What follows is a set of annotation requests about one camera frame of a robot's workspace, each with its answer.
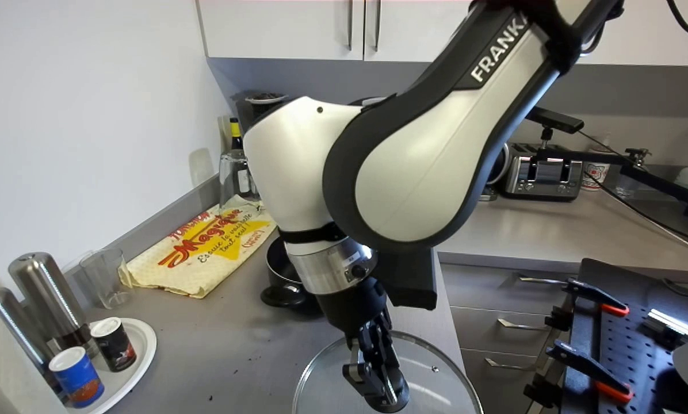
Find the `yellow towel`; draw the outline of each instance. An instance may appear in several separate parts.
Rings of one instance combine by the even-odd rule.
[[[222,209],[215,205],[135,257],[121,281],[202,299],[275,227],[260,202],[235,196]]]

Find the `black pot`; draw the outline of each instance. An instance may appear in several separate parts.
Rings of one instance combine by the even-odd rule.
[[[288,308],[304,315],[320,315],[316,297],[305,291],[296,268],[288,259],[283,239],[278,237],[267,249],[267,278],[270,286],[260,293],[265,304]]]

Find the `white plate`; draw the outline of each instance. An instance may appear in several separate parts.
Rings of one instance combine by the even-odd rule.
[[[134,352],[137,353],[137,360],[128,369],[121,372],[111,372],[101,354],[95,356],[93,362],[97,374],[104,385],[104,393],[88,407],[74,408],[70,403],[66,405],[68,412],[76,414],[102,414],[112,408],[120,399],[124,398],[129,391],[137,385],[139,379],[147,372],[150,362],[155,357],[155,350],[158,346],[158,338],[155,331],[139,319],[122,317],[121,325],[124,326],[129,341],[132,343]]]

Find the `black pot handle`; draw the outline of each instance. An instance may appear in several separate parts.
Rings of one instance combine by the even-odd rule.
[[[302,289],[293,283],[284,286],[269,286],[259,294],[266,305],[276,308],[294,308],[305,301]]]

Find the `backsplash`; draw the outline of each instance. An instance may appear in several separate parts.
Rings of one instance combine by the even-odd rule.
[[[209,59],[227,97],[244,120],[248,91],[275,91],[292,97],[346,104],[362,97],[406,89],[427,63],[330,60]],[[646,147],[649,163],[688,165],[688,67],[577,65],[559,79],[539,105],[584,120],[593,136],[610,134],[622,152]],[[539,141],[541,127],[524,121],[511,141]],[[583,150],[590,142],[555,133],[555,142]]]

